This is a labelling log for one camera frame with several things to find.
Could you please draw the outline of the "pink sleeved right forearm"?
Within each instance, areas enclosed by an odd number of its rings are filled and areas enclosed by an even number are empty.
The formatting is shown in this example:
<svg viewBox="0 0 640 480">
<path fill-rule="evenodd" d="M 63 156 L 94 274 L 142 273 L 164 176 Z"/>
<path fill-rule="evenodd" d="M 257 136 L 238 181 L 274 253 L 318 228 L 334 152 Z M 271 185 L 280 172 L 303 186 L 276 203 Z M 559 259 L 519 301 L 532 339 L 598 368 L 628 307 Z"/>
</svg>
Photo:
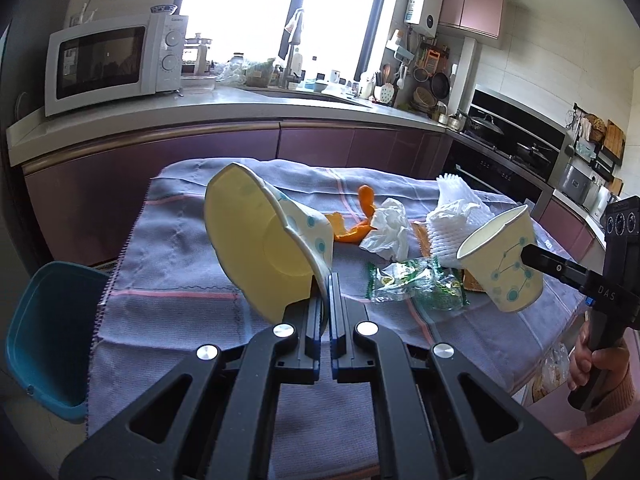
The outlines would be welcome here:
<svg viewBox="0 0 640 480">
<path fill-rule="evenodd" d="M 627 337 L 629 372 L 623 385 L 600 394 L 595 408 L 582 412 L 568 404 L 573 392 L 568 381 L 527 408 L 557 437 L 581 456 L 608 453 L 628 436 L 639 417 L 639 364 L 637 346 Z"/>
</svg>

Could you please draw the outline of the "right hand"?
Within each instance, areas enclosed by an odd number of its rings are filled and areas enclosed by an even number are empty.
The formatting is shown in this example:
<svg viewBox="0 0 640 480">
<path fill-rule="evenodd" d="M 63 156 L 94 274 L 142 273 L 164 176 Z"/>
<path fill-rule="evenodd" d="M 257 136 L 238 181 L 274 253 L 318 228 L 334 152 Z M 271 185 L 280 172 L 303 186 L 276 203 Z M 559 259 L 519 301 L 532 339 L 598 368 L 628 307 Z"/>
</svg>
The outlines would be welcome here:
<svg viewBox="0 0 640 480">
<path fill-rule="evenodd" d="M 589 382 L 593 370 L 602 370 L 604 382 L 600 394 L 608 394 L 623 385 L 629 372 L 629 351 L 624 342 L 614 347 L 591 351 L 588 347 L 590 323 L 582 324 L 570 356 L 570 378 L 568 388 L 575 391 Z"/>
</svg>

